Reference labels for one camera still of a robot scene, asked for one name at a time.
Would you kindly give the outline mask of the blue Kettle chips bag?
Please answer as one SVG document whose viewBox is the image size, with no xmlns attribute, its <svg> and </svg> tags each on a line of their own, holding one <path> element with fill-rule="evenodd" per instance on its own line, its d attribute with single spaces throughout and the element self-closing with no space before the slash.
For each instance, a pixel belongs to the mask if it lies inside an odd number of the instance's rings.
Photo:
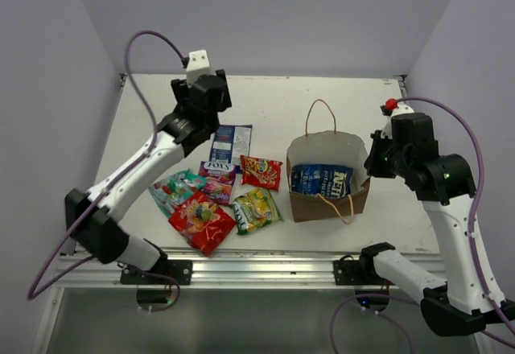
<svg viewBox="0 0 515 354">
<path fill-rule="evenodd" d="M 337 199 L 351 193 L 353 172 L 351 167 L 338 165 L 296 165 L 290 173 L 290 189 L 305 196 Z"/>
</svg>

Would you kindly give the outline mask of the brown paper bag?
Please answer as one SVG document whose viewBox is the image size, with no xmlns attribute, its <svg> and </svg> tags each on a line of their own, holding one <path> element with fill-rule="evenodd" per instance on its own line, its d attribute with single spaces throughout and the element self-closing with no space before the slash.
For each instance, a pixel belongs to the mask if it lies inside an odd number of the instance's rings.
<svg viewBox="0 0 515 354">
<path fill-rule="evenodd" d="M 338 218 L 351 224 L 364 211 L 370 178 L 368 152 L 361 137 L 338 130 L 311 132 L 307 113 L 304 134 L 286 150 L 290 207 L 296 223 Z"/>
</svg>

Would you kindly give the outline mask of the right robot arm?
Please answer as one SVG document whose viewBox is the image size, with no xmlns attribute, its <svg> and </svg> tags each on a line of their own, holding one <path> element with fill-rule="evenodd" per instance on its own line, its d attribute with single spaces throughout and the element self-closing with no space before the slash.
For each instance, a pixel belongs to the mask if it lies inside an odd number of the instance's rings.
<svg viewBox="0 0 515 354">
<path fill-rule="evenodd" d="M 368 174 L 401 177 L 415 193 L 435 231 L 447 276 L 430 274 L 384 242 L 362 249 L 361 279 L 371 284 L 386 279 L 400 287 L 439 336 L 472 335 L 489 324 L 513 321 L 514 303 L 492 276 L 479 230 L 469 228 L 475 222 L 470 210 L 476 185 L 468 162 L 439 154 L 433 121 L 424 113 L 392 115 L 371 137 Z"/>
</svg>

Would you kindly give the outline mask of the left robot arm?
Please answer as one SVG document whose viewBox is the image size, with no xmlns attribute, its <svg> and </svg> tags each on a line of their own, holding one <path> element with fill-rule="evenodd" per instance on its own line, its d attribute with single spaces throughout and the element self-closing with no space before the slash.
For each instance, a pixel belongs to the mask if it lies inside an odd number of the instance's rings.
<svg viewBox="0 0 515 354">
<path fill-rule="evenodd" d="M 126 233 L 120 222 L 136 199 L 175 164 L 210 139 L 220 126 L 219 113 L 232 105 L 225 72 L 201 75 L 192 85 L 171 82 L 177 104 L 156 126 L 149 140 L 111 176 L 87 191 L 64 198 L 69 236 L 102 264 L 138 268 L 149 283 L 167 274 L 163 251 Z"/>
</svg>

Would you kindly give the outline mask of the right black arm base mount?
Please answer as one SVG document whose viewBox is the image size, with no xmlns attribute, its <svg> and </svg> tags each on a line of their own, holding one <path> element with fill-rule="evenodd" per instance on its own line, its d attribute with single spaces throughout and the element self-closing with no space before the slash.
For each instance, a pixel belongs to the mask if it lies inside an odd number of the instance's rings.
<svg viewBox="0 0 515 354">
<path fill-rule="evenodd" d="M 375 278 L 366 274 L 357 257 L 345 254 L 332 262 L 332 273 L 337 286 L 373 286 Z"/>
</svg>

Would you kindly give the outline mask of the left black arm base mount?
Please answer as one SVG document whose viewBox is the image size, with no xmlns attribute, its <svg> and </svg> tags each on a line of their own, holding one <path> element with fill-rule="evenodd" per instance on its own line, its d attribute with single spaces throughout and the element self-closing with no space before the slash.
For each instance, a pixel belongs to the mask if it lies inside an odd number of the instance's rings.
<svg viewBox="0 0 515 354">
<path fill-rule="evenodd" d="M 192 274 L 191 260 L 167 260 L 158 262 L 151 272 L 140 272 L 128 265 L 122 269 L 120 283 L 136 286 L 171 285 L 169 278 L 173 278 L 180 286 L 188 286 L 191 284 Z"/>
</svg>

